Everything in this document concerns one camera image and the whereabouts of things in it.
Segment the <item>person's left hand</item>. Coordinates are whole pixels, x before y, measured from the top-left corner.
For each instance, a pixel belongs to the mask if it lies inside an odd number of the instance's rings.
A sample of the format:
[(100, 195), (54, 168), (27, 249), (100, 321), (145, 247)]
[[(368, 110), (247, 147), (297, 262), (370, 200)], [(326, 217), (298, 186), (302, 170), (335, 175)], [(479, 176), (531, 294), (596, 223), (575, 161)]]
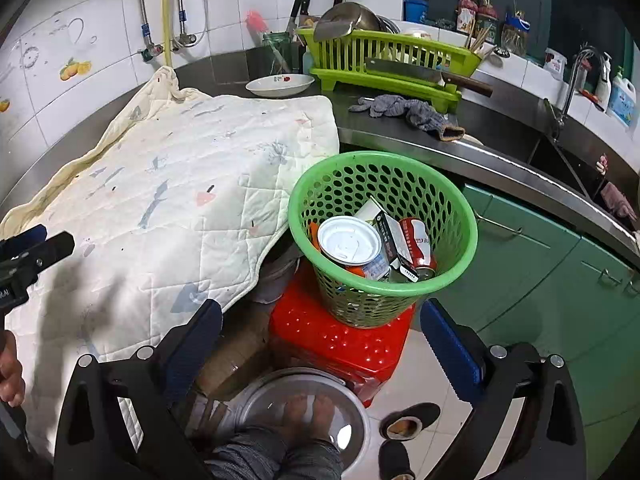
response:
[(23, 403), (25, 397), (25, 382), (22, 377), (23, 367), (17, 359), (14, 335), (9, 330), (5, 330), (3, 336), (6, 344), (0, 356), (0, 396), (3, 402), (11, 405), (12, 408), (17, 408)]

